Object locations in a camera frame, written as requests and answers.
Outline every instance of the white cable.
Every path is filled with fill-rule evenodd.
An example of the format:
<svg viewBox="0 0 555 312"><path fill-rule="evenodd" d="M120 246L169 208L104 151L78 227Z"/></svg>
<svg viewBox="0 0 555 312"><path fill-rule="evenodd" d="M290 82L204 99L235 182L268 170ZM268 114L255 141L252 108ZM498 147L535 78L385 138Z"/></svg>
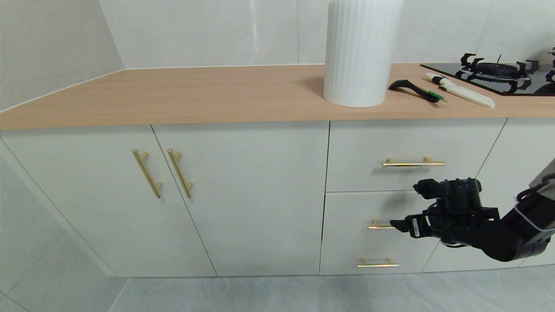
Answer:
<svg viewBox="0 0 555 312"><path fill-rule="evenodd" d="M536 230L540 231L540 232L555 232L555 228L553 229L540 229L537 225L534 224L534 222L532 222L530 219L528 219L520 210L518 210L517 205L514 205L514 210L516 212L518 212L519 215L521 215L521 217L526 220L528 223L530 223L531 226L533 226Z"/></svg>

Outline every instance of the drawer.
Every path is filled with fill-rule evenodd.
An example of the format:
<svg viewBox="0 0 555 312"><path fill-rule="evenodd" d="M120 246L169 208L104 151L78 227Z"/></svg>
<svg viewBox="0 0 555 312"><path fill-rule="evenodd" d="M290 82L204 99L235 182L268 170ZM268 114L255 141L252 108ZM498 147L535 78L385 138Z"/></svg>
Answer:
<svg viewBox="0 0 555 312"><path fill-rule="evenodd" d="M320 275L420 273L438 241L421 238L397 243L368 245L359 243L323 243ZM366 264L385 264L387 258L395 267L359 268Z"/></svg>
<svg viewBox="0 0 555 312"><path fill-rule="evenodd" d="M327 192L410 190L421 179L475 177L506 119L332 121ZM383 167L422 162L442 167Z"/></svg>
<svg viewBox="0 0 555 312"><path fill-rule="evenodd" d="M391 219L404 219L422 213L435 200L426 200L414 191L327 193L324 212L324 243L415 241L395 228L369 229L372 220L389 225Z"/></svg>

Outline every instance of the gray floor tile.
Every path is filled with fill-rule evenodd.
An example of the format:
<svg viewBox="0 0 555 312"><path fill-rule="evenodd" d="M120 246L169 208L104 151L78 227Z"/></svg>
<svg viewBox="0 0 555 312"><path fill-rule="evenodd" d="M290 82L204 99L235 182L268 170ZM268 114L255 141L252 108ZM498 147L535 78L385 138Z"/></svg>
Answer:
<svg viewBox="0 0 555 312"><path fill-rule="evenodd" d="M29 312L10 298L4 298L0 301L0 311L2 312Z"/></svg>
<svg viewBox="0 0 555 312"><path fill-rule="evenodd" d="M104 312L126 280L105 276L64 234L7 295L33 312Z"/></svg>
<svg viewBox="0 0 555 312"><path fill-rule="evenodd" d="M111 312L245 312L251 292L252 285L245 278L133 278Z"/></svg>
<svg viewBox="0 0 555 312"><path fill-rule="evenodd" d="M65 231L8 164L0 162L0 290L7 293Z"/></svg>
<svg viewBox="0 0 555 312"><path fill-rule="evenodd" d="M424 274L131 279L111 312L540 312L555 265Z"/></svg>

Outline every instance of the sticker label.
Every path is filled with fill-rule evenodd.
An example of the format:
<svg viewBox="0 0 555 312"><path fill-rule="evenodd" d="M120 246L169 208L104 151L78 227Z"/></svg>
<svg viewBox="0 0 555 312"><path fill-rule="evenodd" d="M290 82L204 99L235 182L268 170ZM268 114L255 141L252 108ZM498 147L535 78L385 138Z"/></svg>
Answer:
<svg viewBox="0 0 555 312"><path fill-rule="evenodd" d="M416 221L416 218L412 218L412 227L415 229L415 236L420 237L420 231L418 229L418 221Z"/></svg>

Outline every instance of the wooden countertop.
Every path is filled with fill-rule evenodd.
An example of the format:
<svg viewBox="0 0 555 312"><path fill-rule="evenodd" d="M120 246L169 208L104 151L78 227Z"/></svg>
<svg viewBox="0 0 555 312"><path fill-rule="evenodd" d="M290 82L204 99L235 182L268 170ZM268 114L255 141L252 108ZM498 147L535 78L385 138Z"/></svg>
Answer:
<svg viewBox="0 0 555 312"><path fill-rule="evenodd" d="M555 117L553 97L491 97L488 109L423 80L429 69L394 64L390 82L409 79L449 103L429 103L412 91L388 91L372 108L346 108L323 99L324 66L134 69L86 82L0 114L0 129L101 125L280 122L297 120Z"/></svg>

